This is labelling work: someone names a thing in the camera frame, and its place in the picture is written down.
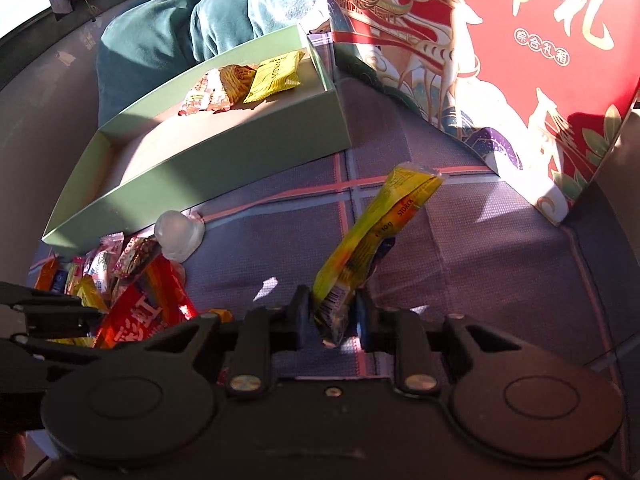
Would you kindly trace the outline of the person left hand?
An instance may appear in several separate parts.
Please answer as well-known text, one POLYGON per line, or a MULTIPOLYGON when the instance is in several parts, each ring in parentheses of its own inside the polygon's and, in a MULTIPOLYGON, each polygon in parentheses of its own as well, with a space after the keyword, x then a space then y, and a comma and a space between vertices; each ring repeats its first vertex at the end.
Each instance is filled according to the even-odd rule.
POLYGON ((26 434, 2 434, 0 448, 1 478, 21 480, 26 457, 26 434))

